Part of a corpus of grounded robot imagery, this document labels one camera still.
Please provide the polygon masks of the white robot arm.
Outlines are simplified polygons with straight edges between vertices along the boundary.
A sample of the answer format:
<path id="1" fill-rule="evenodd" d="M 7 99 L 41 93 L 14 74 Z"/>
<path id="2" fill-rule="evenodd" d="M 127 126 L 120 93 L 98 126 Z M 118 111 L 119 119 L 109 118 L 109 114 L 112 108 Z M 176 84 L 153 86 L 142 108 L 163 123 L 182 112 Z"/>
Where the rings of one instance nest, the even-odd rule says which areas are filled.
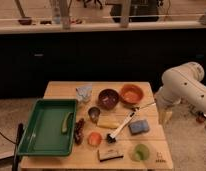
<path id="1" fill-rule="evenodd" d="M 163 85 L 155 94 L 160 124 L 167 122 L 171 107 L 182 99 L 206 114 L 206 86 L 201 83 L 204 75 L 204 68 L 197 62 L 172 67 L 162 74 Z"/>

